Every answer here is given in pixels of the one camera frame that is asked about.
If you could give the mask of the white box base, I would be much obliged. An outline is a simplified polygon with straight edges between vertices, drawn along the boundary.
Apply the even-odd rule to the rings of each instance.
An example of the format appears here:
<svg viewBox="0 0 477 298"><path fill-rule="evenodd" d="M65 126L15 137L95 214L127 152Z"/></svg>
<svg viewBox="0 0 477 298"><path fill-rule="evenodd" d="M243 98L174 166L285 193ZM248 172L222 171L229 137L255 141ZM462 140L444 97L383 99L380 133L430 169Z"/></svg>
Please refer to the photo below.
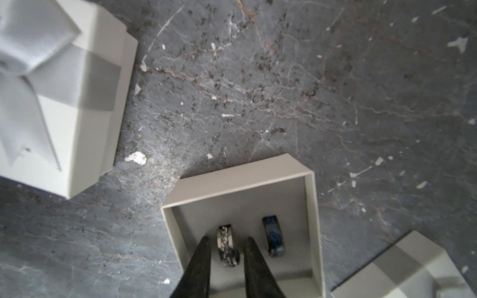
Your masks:
<svg viewBox="0 0 477 298"><path fill-rule="evenodd" d="M228 224L239 251L254 238L286 297L325 296L315 174L291 155L181 179L161 211L182 269L210 238L211 297L245 297L243 265L226 268L218 254Z"/></svg>

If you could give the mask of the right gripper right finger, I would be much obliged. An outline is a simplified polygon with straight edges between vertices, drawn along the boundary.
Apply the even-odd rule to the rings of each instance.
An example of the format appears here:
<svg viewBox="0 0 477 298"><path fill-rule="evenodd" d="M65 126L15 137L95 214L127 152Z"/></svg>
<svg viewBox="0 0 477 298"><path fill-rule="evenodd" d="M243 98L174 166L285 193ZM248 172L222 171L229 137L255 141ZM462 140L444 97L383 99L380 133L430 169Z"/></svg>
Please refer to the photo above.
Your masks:
<svg viewBox="0 0 477 298"><path fill-rule="evenodd" d="M248 298L285 298L256 241L248 237L244 245L245 290Z"/></svg>

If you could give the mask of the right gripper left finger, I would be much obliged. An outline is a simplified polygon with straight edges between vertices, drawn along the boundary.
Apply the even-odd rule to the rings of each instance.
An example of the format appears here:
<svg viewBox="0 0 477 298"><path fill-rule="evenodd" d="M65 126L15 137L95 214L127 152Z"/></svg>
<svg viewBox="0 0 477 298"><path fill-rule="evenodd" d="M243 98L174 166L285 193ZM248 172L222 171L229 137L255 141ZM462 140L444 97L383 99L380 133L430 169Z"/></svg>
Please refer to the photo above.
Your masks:
<svg viewBox="0 0 477 298"><path fill-rule="evenodd" d="M211 278L211 241L204 236L170 298L208 298Z"/></svg>

